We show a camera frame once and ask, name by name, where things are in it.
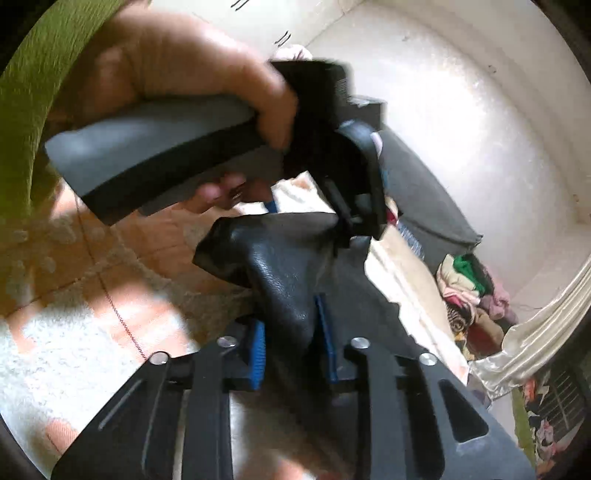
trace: green fabric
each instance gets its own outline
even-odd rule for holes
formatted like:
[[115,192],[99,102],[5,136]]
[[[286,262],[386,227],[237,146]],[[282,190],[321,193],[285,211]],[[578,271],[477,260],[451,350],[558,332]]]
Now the green fabric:
[[513,418],[515,419],[515,435],[519,442],[519,448],[535,468],[535,444],[531,436],[530,420],[525,410],[524,398],[519,388],[514,388],[511,392],[513,402]]
[[481,297],[486,293],[486,287],[476,279],[472,264],[463,256],[458,255],[453,259],[453,269],[470,280]]
[[35,160],[60,86],[92,35],[125,0],[58,0],[23,39],[0,76],[0,218],[26,218],[57,174]]

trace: finger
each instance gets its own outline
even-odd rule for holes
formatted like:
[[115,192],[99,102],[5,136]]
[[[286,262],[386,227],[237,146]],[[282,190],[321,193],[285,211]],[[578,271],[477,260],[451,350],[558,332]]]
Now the finger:
[[273,191],[271,186],[263,179],[249,180],[242,190],[243,202],[271,202]]
[[296,94],[268,63],[246,54],[243,68],[229,83],[229,93],[238,95],[258,112],[258,129],[270,146],[285,149],[297,112]]
[[193,213],[203,213],[214,206],[223,197],[224,193],[219,185],[205,183],[195,191],[195,195],[181,205]]
[[226,173],[220,179],[220,187],[225,193],[243,185],[246,182],[246,177],[242,173]]
[[299,464],[287,459],[279,459],[273,480],[303,480],[305,470]]
[[269,145],[289,145],[297,98],[262,57],[192,15],[131,8],[127,13],[142,30],[129,55],[145,96],[237,95],[260,113],[259,132]]

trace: metal screw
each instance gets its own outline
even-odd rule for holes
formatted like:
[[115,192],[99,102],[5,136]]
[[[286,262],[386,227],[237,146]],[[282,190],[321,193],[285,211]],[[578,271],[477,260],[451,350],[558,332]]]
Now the metal screw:
[[421,362],[423,365],[427,365],[428,367],[432,367],[437,363],[437,357],[432,353],[425,352],[421,353],[418,357],[418,361]]
[[238,340],[234,337],[226,335],[217,339],[217,344],[222,348],[231,348],[238,344]]
[[150,355],[150,363],[152,365],[164,365],[168,362],[169,356],[166,352],[156,352]]
[[357,350],[369,348],[370,345],[371,342],[365,337],[355,337],[353,340],[351,340],[351,346]]

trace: folded clothes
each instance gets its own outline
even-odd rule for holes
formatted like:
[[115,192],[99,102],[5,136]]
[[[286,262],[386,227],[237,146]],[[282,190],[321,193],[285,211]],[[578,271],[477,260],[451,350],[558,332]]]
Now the folded clothes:
[[453,268],[453,257],[448,255],[437,269],[437,287],[443,299],[467,311],[464,316],[472,323],[476,318],[475,307],[480,303],[478,291],[474,289],[474,283],[465,276],[456,272]]
[[500,350],[503,338],[505,338],[503,329],[493,322],[484,310],[476,309],[476,312],[478,314],[475,321],[476,325],[478,325],[491,338],[492,342],[498,347],[498,350]]
[[474,284],[474,288],[478,291],[480,296],[486,293],[486,287],[476,278],[476,273],[472,266],[472,262],[466,258],[467,255],[458,255],[453,259],[453,268],[456,272],[464,275],[468,280]]
[[478,280],[478,282],[484,285],[485,294],[492,294],[495,288],[492,278],[489,275],[486,267],[482,263],[480,263],[480,260],[478,260],[476,255],[474,254],[464,254],[462,255],[462,257],[470,262],[476,280]]
[[453,268],[453,261],[454,258],[451,255],[446,255],[437,269],[438,280],[441,279],[445,286],[452,290],[465,292],[473,297],[479,298],[480,295],[476,290],[474,282],[458,273],[455,268]]
[[480,301],[480,306],[488,312],[491,319],[498,320],[503,318],[506,311],[509,309],[511,297],[503,288],[503,284],[488,269],[486,269],[486,271],[492,280],[493,293],[490,295],[484,295]]

